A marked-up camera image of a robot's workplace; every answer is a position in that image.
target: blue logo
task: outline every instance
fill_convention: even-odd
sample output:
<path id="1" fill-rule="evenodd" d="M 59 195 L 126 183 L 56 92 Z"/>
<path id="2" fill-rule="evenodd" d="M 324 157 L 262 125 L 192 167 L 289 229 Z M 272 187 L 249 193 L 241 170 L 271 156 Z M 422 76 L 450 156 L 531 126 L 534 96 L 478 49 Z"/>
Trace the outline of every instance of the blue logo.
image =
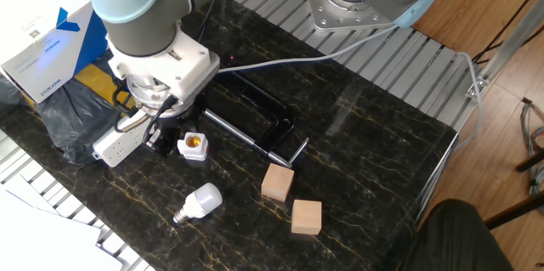
<path id="1" fill-rule="evenodd" d="M 51 49 L 53 49 L 58 44 L 60 44 L 60 41 L 54 42 L 53 45 L 51 45 L 51 46 L 47 47 L 47 49 L 45 49 L 45 53 L 48 53 Z"/>
<path id="2" fill-rule="evenodd" d="M 46 94 L 46 93 L 49 93 L 49 91 L 51 89 L 53 89 L 54 87 L 56 87 L 57 85 L 59 85 L 62 81 L 59 79 L 55 82 L 53 82 L 53 84 L 51 84 L 48 88 L 45 88 L 45 90 L 43 92 L 41 92 L 41 95 L 42 97 Z"/>
<path id="3" fill-rule="evenodd" d="M 64 31 L 79 32 L 81 29 L 77 23 L 68 22 L 68 11 L 60 8 L 59 18 L 57 18 L 57 29 Z"/>

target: wooden cube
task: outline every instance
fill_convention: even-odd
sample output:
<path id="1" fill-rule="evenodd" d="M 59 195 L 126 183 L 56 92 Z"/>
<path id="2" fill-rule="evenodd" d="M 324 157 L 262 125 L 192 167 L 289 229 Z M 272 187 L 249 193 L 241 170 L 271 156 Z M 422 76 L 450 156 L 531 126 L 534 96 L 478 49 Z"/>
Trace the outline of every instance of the wooden cube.
<path id="1" fill-rule="evenodd" d="M 321 202 L 295 200 L 292 206 L 291 231 L 297 234 L 319 234 L 321 231 Z"/>
<path id="2" fill-rule="evenodd" d="M 295 172 L 291 169 L 270 164 L 261 184 L 261 194 L 285 202 L 294 175 Z"/>

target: marble table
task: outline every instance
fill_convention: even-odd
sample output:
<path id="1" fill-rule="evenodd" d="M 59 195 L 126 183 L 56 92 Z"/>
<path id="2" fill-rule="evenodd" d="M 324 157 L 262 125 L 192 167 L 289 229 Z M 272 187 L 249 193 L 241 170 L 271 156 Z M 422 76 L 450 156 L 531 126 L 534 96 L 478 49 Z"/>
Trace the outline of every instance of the marble table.
<path id="1" fill-rule="evenodd" d="M 202 18 L 184 19 L 184 29 L 194 33 Z M 232 0 L 218 0 L 202 43 L 231 65 L 320 55 Z M 260 195 L 269 160 L 206 117 L 197 127 L 210 152 L 199 166 L 143 147 L 113 169 L 70 165 L 23 106 L 2 113 L 0 128 L 157 270 L 394 270 L 456 132 L 333 61 L 242 75 L 296 111 L 279 155 L 310 138 L 285 203 Z M 216 82 L 208 103 L 252 136 L 270 124 Z M 223 205 L 173 225 L 185 196 L 207 182 Z M 323 202 L 319 235 L 290 233 L 294 199 Z"/>

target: white led bulb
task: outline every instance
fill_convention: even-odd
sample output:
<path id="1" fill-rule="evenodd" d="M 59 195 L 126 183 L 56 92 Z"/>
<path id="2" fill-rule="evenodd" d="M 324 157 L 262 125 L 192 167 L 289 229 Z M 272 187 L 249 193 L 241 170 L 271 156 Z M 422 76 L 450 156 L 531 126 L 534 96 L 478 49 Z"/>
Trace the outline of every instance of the white led bulb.
<path id="1" fill-rule="evenodd" d="M 187 196 L 182 209 L 173 215 L 173 221 L 181 224 L 189 218 L 202 218 L 223 203 L 219 189 L 207 183 Z"/>

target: black plastic bag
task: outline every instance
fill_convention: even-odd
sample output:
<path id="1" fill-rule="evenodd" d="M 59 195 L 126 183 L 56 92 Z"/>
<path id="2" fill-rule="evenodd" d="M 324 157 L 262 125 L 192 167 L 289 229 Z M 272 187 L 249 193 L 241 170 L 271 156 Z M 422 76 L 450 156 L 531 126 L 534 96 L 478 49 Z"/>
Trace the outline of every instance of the black plastic bag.
<path id="1" fill-rule="evenodd" d="M 5 113 L 24 102 L 23 94 L 5 76 L 0 75 L 0 112 Z"/>
<path id="2" fill-rule="evenodd" d="M 36 111 L 53 144 L 64 151 L 70 163 L 79 166 L 95 161 L 93 143 L 117 119 L 111 104 L 76 79 L 36 104 Z"/>

